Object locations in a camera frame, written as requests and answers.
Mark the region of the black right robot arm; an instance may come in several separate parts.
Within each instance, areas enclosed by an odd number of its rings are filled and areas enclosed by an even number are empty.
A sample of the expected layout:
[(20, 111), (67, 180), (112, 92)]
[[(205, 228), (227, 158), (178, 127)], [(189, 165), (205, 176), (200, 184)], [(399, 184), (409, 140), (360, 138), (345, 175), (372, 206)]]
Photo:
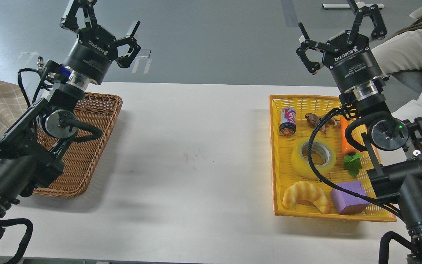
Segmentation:
[[(422, 264), (422, 118), (413, 122), (393, 118), (382, 95), (381, 69), (369, 47), (370, 41), (387, 34), (377, 5), (348, 4), (355, 14), (353, 26), (325, 43), (311, 40), (303, 24), (297, 55), (311, 74), (328, 67), (340, 91), (341, 106), (332, 109), (315, 126), (308, 140), (308, 163), (318, 179), (354, 197), (388, 210), (406, 225), (410, 239), (387, 232), (380, 241), (379, 263), (387, 264), (393, 239), (410, 250), (407, 263)], [(375, 198), (357, 194), (323, 176), (312, 161), (312, 145), (322, 125), (343, 115), (354, 118), (345, 131), (347, 141), (367, 151), (373, 169), (367, 170)]]

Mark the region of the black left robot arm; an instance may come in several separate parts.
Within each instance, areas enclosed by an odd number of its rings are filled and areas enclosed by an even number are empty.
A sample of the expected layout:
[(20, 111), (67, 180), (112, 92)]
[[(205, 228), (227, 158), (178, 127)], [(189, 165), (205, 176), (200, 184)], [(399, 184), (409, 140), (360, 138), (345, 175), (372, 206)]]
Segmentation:
[(112, 65), (128, 68), (141, 47), (134, 37), (140, 22), (132, 23), (126, 37), (117, 38), (97, 23), (95, 0), (71, 0), (60, 20), (60, 27), (77, 35), (63, 63), (37, 59), (35, 72), (40, 82), (35, 91), (49, 90), (46, 98), (27, 101), (27, 111), (0, 137), (0, 239), (5, 228), (22, 224), (26, 227), (16, 254), (8, 261), (22, 259), (33, 232), (25, 218), (5, 220), (18, 196), (29, 197), (37, 187), (48, 187), (62, 175), (62, 157), (72, 143), (90, 142), (102, 137), (102, 131), (77, 119), (74, 109), (90, 83), (101, 84)]

